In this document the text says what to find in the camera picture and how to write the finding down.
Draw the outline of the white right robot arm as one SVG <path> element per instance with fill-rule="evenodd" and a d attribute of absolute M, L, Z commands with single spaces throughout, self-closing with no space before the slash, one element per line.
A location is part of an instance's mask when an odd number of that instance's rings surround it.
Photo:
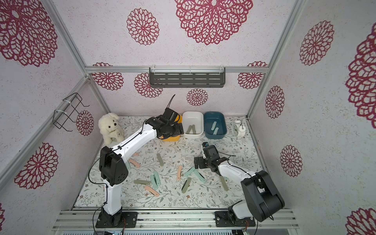
<path fill-rule="evenodd" d="M 229 155 L 221 157 L 214 145 L 202 143 L 202 157 L 195 157 L 194 166 L 199 169 L 210 169 L 219 176 L 226 177 L 241 185 L 244 199 L 228 208 L 225 217 L 232 225 L 240 225 L 247 219 L 263 222 L 285 207 L 282 195 L 278 191 L 270 175 L 245 170 L 229 159 Z"/>

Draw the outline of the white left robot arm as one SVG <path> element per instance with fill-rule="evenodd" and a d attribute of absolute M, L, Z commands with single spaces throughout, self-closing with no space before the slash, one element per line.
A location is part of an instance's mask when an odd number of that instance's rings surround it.
<path fill-rule="evenodd" d="M 126 162 L 150 140 L 164 140 L 184 134 L 180 115 L 166 108 L 162 115 L 145 120 L 133 135 L 114 147 L 101 150 L 99 170 L 106 188 L 103 210 L 110 216 L 121 212 L 121 184 L 128 176 Z"/>

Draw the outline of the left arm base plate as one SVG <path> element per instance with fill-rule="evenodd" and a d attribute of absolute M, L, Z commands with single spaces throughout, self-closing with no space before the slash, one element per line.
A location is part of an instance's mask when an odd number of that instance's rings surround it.
<path fill-rule="evenodd" d="M 137 212 L 126 211 L 109 215 L 106 211 L 101 211 L 96 220 L 95 228 L 135 228 L 137 219 Z"/>

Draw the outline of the dark teal storage box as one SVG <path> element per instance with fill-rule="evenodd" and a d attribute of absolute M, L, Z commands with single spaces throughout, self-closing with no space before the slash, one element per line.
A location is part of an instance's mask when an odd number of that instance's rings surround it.
<path fill-rule="evenodd" d="M 208 139 L 223 139 L 227 134 L 225 116 L 221 112 L 206 112 L 204 114 L 204 132 Z"/>

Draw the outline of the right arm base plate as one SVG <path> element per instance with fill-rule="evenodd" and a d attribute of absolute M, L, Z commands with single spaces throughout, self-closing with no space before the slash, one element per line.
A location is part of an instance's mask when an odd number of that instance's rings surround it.
<path fill-rule="evenodd" d="M 230 211 L 215 211 L 216 227 L 255 227 L 256 222 L 253 218 L 247 217 L 239 219 Z"/>

